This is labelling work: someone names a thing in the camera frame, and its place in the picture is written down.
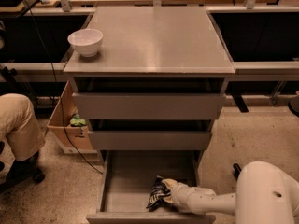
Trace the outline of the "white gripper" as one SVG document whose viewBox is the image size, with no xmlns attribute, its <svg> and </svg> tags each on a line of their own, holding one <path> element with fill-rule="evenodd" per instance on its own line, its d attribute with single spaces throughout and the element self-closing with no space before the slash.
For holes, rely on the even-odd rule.
<svg viewBox="0 0 299 224">
<path fill-rule="evenodd" d="M 162 182 L 171 188 L 171 196 L 164 197 L 166 203 L 173 204 L 178 209 L 196 211 L 198 201 L 195 199 L 195 194 L 199 191 L 198 187 L 189 187 L 171 178 L 164 178 Z"/>
</svg>

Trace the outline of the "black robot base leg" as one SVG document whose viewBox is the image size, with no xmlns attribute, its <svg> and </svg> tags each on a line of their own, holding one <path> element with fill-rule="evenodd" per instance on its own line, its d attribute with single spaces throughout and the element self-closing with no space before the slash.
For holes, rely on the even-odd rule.
<svg viewBox="0 0 299 224">
<path fill-rule="evenodd" d="M 234 172 L 234 178 L 235 178 L 235 179 L 238 179 L 238 178 L 239 178 L 239 175 L 240 175 L 240 173 L 241 173 L 241 167 L 240 167 L 237 163 L 234 163 L 234 164 L 233 164 L 233 168 L 234 168 L 234 170 L 235 170 L 235 172 Z"/>
</svg>

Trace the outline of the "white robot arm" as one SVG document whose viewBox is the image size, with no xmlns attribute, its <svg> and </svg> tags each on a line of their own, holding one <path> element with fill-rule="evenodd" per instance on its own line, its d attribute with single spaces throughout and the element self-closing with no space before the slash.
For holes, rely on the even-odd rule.
<svg viewBox="0 0 299 224">
<path fill-rule="evenodd" d="M 247 164 L 234 193 L 218 195 L 169 178 L 163 183 L 170 190 L 169 203 L 196 215 L 234 215 L 235 224 L 295 224 L 298 217 L 298 181 L 268 162 Z"/>
</svg>

